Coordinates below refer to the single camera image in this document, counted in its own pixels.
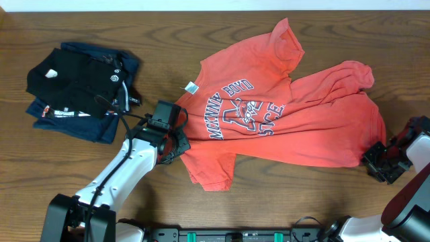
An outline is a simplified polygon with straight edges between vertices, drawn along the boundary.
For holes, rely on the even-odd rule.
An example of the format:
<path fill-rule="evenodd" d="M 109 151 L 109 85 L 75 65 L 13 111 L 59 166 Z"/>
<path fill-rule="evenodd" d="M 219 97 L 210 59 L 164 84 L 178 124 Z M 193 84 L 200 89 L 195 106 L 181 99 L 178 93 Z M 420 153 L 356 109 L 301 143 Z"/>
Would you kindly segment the red printed t-shirt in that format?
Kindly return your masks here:
<path fill-rule="evenodd" d="M 366 91 L 372 69 L 346 60 L 292 79 L 304 50 L 288 20 L 201 62 L 178 104 L 191 145 L 182 156 L 190 179 L 227 191 L 238 155 L 311 167 L 356 167 L 386 141 L 378 106 Z"/>

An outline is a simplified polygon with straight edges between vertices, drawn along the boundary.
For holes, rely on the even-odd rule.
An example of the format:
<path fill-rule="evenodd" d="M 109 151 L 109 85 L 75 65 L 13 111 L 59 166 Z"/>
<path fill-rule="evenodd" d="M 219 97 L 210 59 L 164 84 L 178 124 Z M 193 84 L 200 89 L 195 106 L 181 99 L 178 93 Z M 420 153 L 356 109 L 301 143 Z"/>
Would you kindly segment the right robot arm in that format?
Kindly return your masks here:
<path fill-rule="evenodd" d="M 347 217 L 334 222 L 319 241 L 429 242 L 429 133 L 422 132 L 407 147 L 416 176 L 387 204 L 380 215 Z"/>

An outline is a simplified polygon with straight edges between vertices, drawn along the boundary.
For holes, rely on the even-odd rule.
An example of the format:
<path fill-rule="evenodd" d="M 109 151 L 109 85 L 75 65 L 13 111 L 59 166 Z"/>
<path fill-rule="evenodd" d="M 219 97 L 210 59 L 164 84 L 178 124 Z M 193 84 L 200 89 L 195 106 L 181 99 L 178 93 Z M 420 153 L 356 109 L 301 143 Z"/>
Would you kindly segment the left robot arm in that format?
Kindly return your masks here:
<path fill-rule="evenodd" d="M 143 128 L 123 142 L 112 162 L 85 188 L 57 194 L 48 205 L 41 241 L 77 241 L 70 228 L 83 228 L 84 241 L 147 241 L 145 230 L 119 223 L 116 213 L 137 183 L 158 163 L 159 148 Z"/>

